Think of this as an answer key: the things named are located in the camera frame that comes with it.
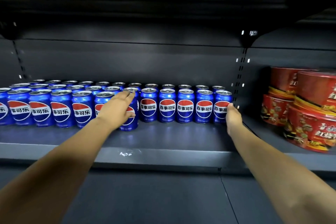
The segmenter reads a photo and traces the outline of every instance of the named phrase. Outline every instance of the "person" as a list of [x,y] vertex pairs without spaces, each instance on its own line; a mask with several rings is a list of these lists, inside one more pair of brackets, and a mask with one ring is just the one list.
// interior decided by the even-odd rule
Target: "person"
[[[0,190],[0,223],[60,223],[108,135],[129,117],[134,93],[120,92],[78,133]],[[291,157],[256,137],[227,108],[227,132],[285,223],[336,223],[336,192]]]

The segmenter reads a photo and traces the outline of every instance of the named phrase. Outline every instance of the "hand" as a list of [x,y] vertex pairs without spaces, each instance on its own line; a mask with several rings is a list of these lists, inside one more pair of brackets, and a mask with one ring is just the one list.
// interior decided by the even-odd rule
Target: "hand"
[[128,91],[122,91],[114,95],[102,106],[96,119],[104,121],[111,126],[112,130],[117,129],[124,124],[128,118],[135,116],[133,112],[126,112],[134,96],[134,92],[129,94]]
[[243,125],[242,116],[233,106],[233,103],[227,106],[226,124],[229,136],[231,136],[231,133],[233,133],[235,129],[239,129],[239,127]]

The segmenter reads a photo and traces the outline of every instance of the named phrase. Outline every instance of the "soda can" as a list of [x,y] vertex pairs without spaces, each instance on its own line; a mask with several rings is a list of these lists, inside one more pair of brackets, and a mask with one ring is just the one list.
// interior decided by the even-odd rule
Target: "soda can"
[[217,90],[225,90],[225,87],[223,86],[212,86],[211,88],[212,88],[213,94],[216,94]]
[[163,89],[174,89],[175,85],[173,85],[173,84],[163,84],[162,88]]
[[77,85],[78,81],[64,81],[61,84],[65,84],[66,86]]
[[105,103],[107,103],[113,96],[114,96],[114,92],[111,92],[111,91],[102,91],[96,95],[96,98],[94,99],[94,110],[96,113],[96,117],[98,113],[100,112],[100,109],[102,108],[102,106]]
[[196,123],[209,123],[213,107],[213,94],[211,90],[198,90],[196,93],[196,108],[194,120]]
[[29,106],[29,92],[31,89],[19,89],[8,91],[8,106],[15,124],[27,126],[35,124],[32,110]]
[[78,91],[85,90],[85,89],[84,89],[84,85],[71,85],[71,86],[67,86],[66,89],[67,89],[67,90],[71,90],[72,93],[76,93],[76,92],[78,92]]
[[141,83],[138,83],[138,82],[134,82],[134,83],[130,83],[128,85],[129,88],[137,88],[138,89],[138,92],[140,94],[141,92],[141,88],[142,88],[142,84]]
[[72,108],[78,127],[85,127],[95,117],[93,114],[93,105],[92,91],[82,90],[72,94]]
[[48,84],[49,86],[53,86],[53,85],[56,85],[56,84],[61,84],[61,80],[50,80],[50,81],[46,81],[44,83]]
[[149,83],[145,85],[145,88],[154,88],[154,89],[158,89],[159,86],[155,83]]
[[27,83],[30,83],[31,85],[34,85],[34,84],[45,83],[45,80],[44,79],[38,79],[38,80],[32,80],[32,81],[27,82]]
[[140,119],[144,122],[152,122],[158,119],[158,91],[154,88],[141,90]]
[[101,86],[101,88],[105,90],[105,88],[108,87],[110,83],[109,82],[96,82],[96,85]]
[[11,88],[0,88],[0,125],[14,124],[14,119],[7,104],[8,91]]
[[227,90],[217,90],[213,105],[213,121],[216,123],[226,123],[226,108],[232,103],[232,93]]
[[92,86],[93,81],[84,81],[84,82],[79,82],[78,85],[84,85],[84,88],[86,89],[87,87]]
[[59,128],[69,128],[76,125],[72,109],[72,91],[57,90],[51,93],[51,108]]
[[205,85],[196,85],[195,88],[196,88],[196,91],[197,90],[208,90],[209,89],[209,87],[205,86]]
[[162,89],[159,93],[158,120],[163,123],[175,120],[176,93],[174,89]]
[[105,88],[105,91],[111,91],[114,92],[114,94],[117,94],[118,92],[121,92],[121,89],[119,86],[109,86]]
[[47,89],[51,90],[51,92],[55,92],[57,90],[66,90],[67,86],[65,84],[55,84],[48,86]]
[[31,90],[46,90],[48,88],[48,84],[44,83],[36,83],[36,84],[30,84],[28,86],[28,88],[30,88]]
[[129,93],[135,92],[135,97],[133,98],[132,102],[130,103],[129,107],[127,108],[126,112],[133,112],[135,113],[135,117],[129,118],[124,124],[120,126],[120,130],[129,132],[138,127],[138,120],[139,120],[139,112],[138,112],[138,98],[139,92],[137,88],[124,88],[123,91],[128,91]]
[[16,84],[12,84],[11,86],[9,86],[12,90],[21,90],[21,89],[28,89],[28,86],[30,85],[30,83],[16,83]]
[[97,95],[99,92],[103,91],[102,87],[98,85],[86,87],[86,90],[92,91],[93,95]]
[[125,85],[126,85],[126,83],[124,83],[124,82],[115,82],[115,83],[112,83],[112,86],[118,86],[118,87],[120,87],[121,91],[124,90]]
[[181,84],[178,86],[179,90],[190,90],[191,86],[188,84]]
[[55,124],[51,111],[51,90],[35,90],[29,93],[29,106],[36,126],[48,127]]
[[177,95],[177,115],[179,123],[189,123],[193,120],[195,95],[193,90],[181,89]]

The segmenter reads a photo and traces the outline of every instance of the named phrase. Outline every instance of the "red instant noodle container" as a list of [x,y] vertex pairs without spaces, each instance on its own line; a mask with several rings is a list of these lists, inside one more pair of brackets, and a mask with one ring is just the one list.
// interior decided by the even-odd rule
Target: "red instant noodle container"
[[300,71],[294,104],[336,116],[336,72]]
[[264,94],[260,116],[267,123],[284,126],[287,121],[288,106],[292,100],[275,98]]
[[310,69],[271,67],[271,83],[268,93],[282,99],[294,99],[298,71]]
[[291,105],[285,125],[286,139],[306,150],[326,153],[336,145],[336,117]]

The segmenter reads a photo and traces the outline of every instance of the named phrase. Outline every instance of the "blue can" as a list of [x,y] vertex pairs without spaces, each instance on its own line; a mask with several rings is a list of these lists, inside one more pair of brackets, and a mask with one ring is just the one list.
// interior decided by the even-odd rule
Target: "blue can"
[[120,130],[129,132],[138,127],[138,120],[139,120],[139,112],[138,112],[138,100],[139,92],[137,88],[124,88],[123,91],[129,91],[129,93],[135,92],[135,97],[133,98],[132,102],[130,103],[129,107],[127,108],[126,112],[133,112],[135,113],[135,117],[129,118],[124,124],[120,126]]
[[46,90],[48,88],[48,84],[46,83],[36,83],[36,84],[30,84],[28,88],[30,88],[32,91],[34,90]]
[[11,88],[0,88],[0,125],[14,124],[14,119],[7,104],[8,91],[10,90]]
[[181,84],[178,86],[179,90],[190,90],[191,89],[191,85],[188,84]]
[[124,83],[124,82],[115,82],[115,83],[112,83],[112,86],[118,86],[120,88],[120,90],[123,91],[124,88],[126,87],[126,83]]
[[196,92],[198,90],[208,90],[209,89],[209,87],[205,85],[196,85],[195,88],[196,88]]
[[96,95],[94,99],[94,110],[96,113],[96,117],[100,112],[102,106],[107,103],[114,96],[114,92],[111,91],[102,91]]
[[94,96],[92,91],[83,90],[72,94],[72,108],[77,121],[77,126],[83,128],[95,115]]
[[96,82],[96,85],[101,86],[101,88],[105,90],[105,88],[108,87],[110,83],[109,82]]
[[213,121],[216,123],[226,123],[227,106],[232,103],[232,93],[227,90],[217,90],[213,105]]
[[176,117],[176,93],[174,89],[162,89],[159,93],[158,120],[163,123],[172,122]]
[[59,128],[69,128],[76,125],[72,109],[72,91],[57,90],[51,93],[51,108]]
[[48,90],[51,90],[51,92],[55,92],[58,90],[66,90],[67,86],[65,84],[56,84],[56,85],[50,85],[47,87]]
[[181,89],[177,95],[176,121],[189,123],[193,121],[195,95],[193,90]]
[[173,85],[173,84],[163,84],[162,88],[163,89],[174,89],[175,85]]
[[50,80],[50,81],[46,81],[44,83],[48,84],[49,86],[53,86],[53,85],[56,85],[56,84],[61,84],[61,80]]
[[9,86],[12,90],[28,89],[30,83],[16,83]]
[[225,90],[225,87],[223,87],[223,86],[212,86],[211,88],[212,88],[213,94],[216,94],[217,90]]
[[97,86],[97,85],[87,87],[86,90],[92,91],[92,94],[95,95],[95,96],[96,96],[99,92],[102,92],[102,91],[103,91],[102,87],[101,87],[101,86]]
[[84,82],[79,82],[78,85],[84,85],[84,88],[86,89],[87,87],[92,86],[93,81],[84,81]]
[[36,126],[48,127],[55,124],[51,111],[51,90],[35,90],[29,93],[29,105],[31,113],[35,120]]
[[45,80],[44,79],[38,79],[38,80],[32,80],[30,82],[27,82],[27,83],[30,83],[30,85],[34,85],[34,84],[40,84],[40,83],[44,83]]
[[78,81],[64,81],[61,84],[65,84],[66,86],[77,85]]
[[211,90],[198,90],[195,101],[196,123],[209,123],[212,118],[213,94]]
[[129,88],[137,88],[138,92],[141,92],[142,84],[138,82],[133,82],[128,85]]
[[7,103],[16,125],[27,126],[35,124],[32,110],[29,106],[30,91],[31,89],[8,91]]
[[84,85],[71,85],[71,86],[67,86],[66,88],[67,90],[71,90],[72,93],[76,93],[78,91],[83,91],[85,90]]
[[148,83],[145,85],[145,88],[154,88],[154,89],[159,90],[159,86],[155,83]]
[[118,86],[106,87],[104,91],[111,91],[111,92],[114,92],[114,94],[117,94],[118,92],[121,92],[120,87],[118,87]]
[[144,88],[141,90],[140,100],[140,120],[152,122],[158,119],[158,91],[154,88]]

